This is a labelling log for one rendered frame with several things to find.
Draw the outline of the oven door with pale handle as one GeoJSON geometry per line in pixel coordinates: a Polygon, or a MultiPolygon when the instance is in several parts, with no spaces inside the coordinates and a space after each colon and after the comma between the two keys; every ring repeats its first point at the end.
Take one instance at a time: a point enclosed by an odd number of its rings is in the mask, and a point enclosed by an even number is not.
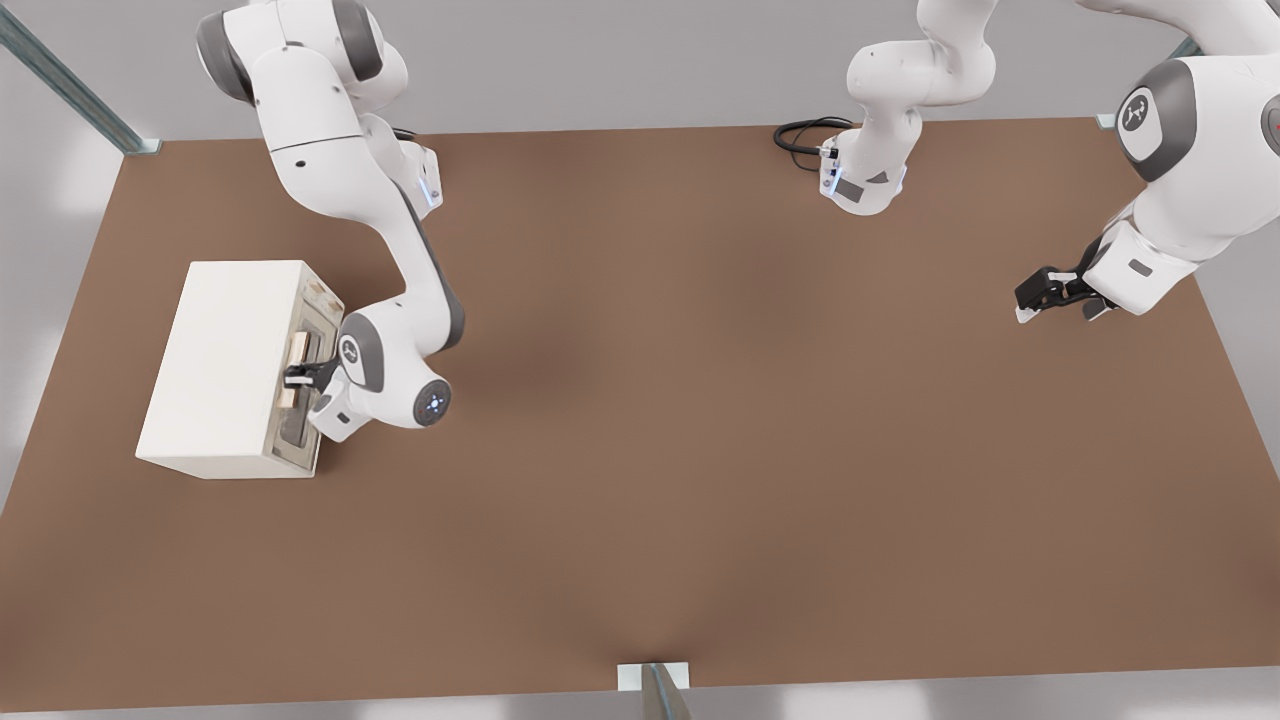
{"type": "MultiPolygon", "coordinates": [[[[297,299],[285,332],[282,368],[325,363],[334,346],[344,306],[334,295],[306,287],[297,299]]],[[[282,461],[302,471],[315,469],[320,433],[308,421],[308,411],[320,392],[307,386],[279,386],[269,423],[268,448],[282,461]]]]}

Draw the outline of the white oven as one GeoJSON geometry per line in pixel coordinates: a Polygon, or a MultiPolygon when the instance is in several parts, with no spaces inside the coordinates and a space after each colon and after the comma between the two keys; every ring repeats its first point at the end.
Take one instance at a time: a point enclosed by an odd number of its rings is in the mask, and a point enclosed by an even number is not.
{"type": "Polygon", "coordinates": [[[301,260],[192,263],[136,457],[206,480],[312,477],[317,460],[302,471],[268,448],[285,332],[308,286],[340,300],[301,260]]]}

